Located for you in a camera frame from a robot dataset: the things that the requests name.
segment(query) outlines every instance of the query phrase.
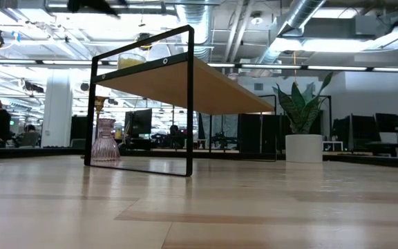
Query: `potted plant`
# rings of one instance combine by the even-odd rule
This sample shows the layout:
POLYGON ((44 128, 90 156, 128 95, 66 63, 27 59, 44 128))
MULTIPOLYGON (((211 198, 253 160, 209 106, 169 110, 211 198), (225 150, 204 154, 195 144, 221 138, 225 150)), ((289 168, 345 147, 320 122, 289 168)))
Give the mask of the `potted plant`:
POLYGON ((287 162, 322 163, 322 136, 308 133, 321 108, 319 96, 331 82, 332 74, 328 73, 316 95, 313 95, 312 86, 302 94, 295 82, 290 97, 277 85, 279 103, 290 119, 293 132, 285 137, 287 162))

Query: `black metal table frame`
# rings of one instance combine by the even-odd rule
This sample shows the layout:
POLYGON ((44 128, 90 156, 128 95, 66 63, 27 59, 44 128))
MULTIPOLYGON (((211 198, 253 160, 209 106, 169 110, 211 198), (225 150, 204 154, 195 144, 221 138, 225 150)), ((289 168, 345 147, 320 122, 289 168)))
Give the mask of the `black metal table frame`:
POLYGON ((121 168, 124 170, 137 171, 137 172, 147 172, 147 173, 156 173, 156 174, 165 174, 172 176, 191 176, 193 174, 193 61, 194 61, 194 29, 190 25, 186 25, 183 27, 175 28, 173 30, 167 31, 165 33, 161 33, 159 35, 152 36, 147 39, 143 39, 141 41, 137 41, 133 44, 123 46, 121 48, 117 48, 107 53, 103 53, 101 55, 95 56, 91 62, 91 79, 90 79, 90 90, 88 94, 88 126, 87 126, 87 135, 86 135, 86 147, 85 147, 85 156, 84 156, 84 164, 86 166, 93 167, 103 167, 92 165, 91 161, 91 149, 92 149, 92 134, 93 134, 93 120, 95 115, 95 96, 96 96, 96 84, 103 80, 109 80, 115 77, 130 75, 133 73, 139 73, 142 71, 147 71, 155 68, 160 68, 163 66, 169 66, 173 64, 177 64, 180 62, 187 62, 187 152, 186 152, 186 170, 185 174, 175 174, 175 173, 165 173, 165 172, 153 172, 149 170, 143 169, 130 169, 130 168, 121 168), (147 44, 151 44, 153 42, 157 42, 161 39, 166 39, 168 37, 172 37, 174 35, 179 35, 182 33, 188 32, 188 51, 185 53, 181 53, 178 55, 172 55, 170 57, 157 59, 151 62, 147 62, 141 65, 132 66, 130 68, 124 68, 118 71, 114 71, 112 73, 107 73, 105 75, 97 75, 97 67, 101 59, 117 55, 128 50, 139 48, 141 46, 145 46, 147 44))

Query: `snake plant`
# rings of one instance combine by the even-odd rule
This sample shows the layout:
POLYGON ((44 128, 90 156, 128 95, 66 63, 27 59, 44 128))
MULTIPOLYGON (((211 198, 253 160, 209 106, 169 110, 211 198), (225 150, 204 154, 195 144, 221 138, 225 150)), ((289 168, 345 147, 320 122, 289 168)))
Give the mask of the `snake plant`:
POLYGON ((277 85, 277 92, 279 103, 286 112, 291 123, 291 130, 294 134, 308 134, 314 120, 317 118, 321 101, 319 96, 322 90, 331 82, 333 73, 328 75, 323 80, 322 86, 316 95, 313 95, 313 85, 307 85, 307 89, 303 94, 299 91, 296 82, 293 83, 291 88, 291 97, 281 91, 277 85))

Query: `fluorescent light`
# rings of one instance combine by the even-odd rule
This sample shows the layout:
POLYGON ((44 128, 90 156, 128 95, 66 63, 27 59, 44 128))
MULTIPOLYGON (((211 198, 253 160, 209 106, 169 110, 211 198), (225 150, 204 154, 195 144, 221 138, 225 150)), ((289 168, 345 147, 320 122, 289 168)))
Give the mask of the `fluorescent light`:
POLYGON ((48 7, 49 8, 67 8, 67 5, 62 4, 62 3, 61 4, 55 3, 55 4, 49 4, 48 7))
POLYGON ((36 64, 33 59, 0 59, 0 64, 36 64))
POLYGON ((230 63, 208 63, 208 66, 212 67, 224 67, 224 68, 233 68, 236 65, 235 64, 230 64, 230 63))
POLYGON ((91 61, 77 61, 77 60, 68 60, 68 61, 44 60, 42 62, 44 64, 55 64, 55 65, 91 65, 91 61))
POLYGON ((308 66, 310 70, 329 70, 329 71, 364 71, 365 66, 308 66))
MULTIPOLYGON (((67 8, 66 4, 62 4, 62 3, 52 3, 48 5, 49 8, 67 8)), ((110 5, 110 7, 112 8, 126 8, 126 6, 124 5, 119 5, 119 4, 113 4, 110 5)), ((154 5, 154 6, 143 6, 143 5, 129 5, 129 8, 135 8, 135 9, 154 9, 154 10, 159 10, 161 9, 160 6, 154 5)), ((174 10, 174 7, 171 6, 167 6, 167 10, 174 10)))
POLYGON ((297 65, 263 65, 263 64, 242 64, 243 68, 259 68, 259 69, 301 69, 297 65))
POLYGON ((398 68, 374 68, 374 72, 398 73, 398 68))

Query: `computer monitor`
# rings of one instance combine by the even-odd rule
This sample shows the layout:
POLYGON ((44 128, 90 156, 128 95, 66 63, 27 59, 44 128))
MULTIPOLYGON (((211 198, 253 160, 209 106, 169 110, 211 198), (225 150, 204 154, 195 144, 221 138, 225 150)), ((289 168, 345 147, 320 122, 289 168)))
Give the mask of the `computer monitor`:
POLYGON ((34 147, 39 138, 39 133, 37 132, 27 132, 24 134, 23 140, 21 141, 22 147, 31 146, 34 147))
POLYGON ((398 115, 376 113, 377 128, 379 132, 398 133, 398 115))
POLYGON ((369 142, 380 142, 380 134, 373 116, 351 115, 354 150, 368 148, 369 142))
POLYGON ((128 135, 140 135, 151 133, 152 109, 141 111, 127 111, 125 113, 125 131, 128 135))
POLYGON ((348 148, 350 142, 350 116, 334 120, 332 123, 332 135, 336 136, 338 141, 343 142, 344 148, 348 148))

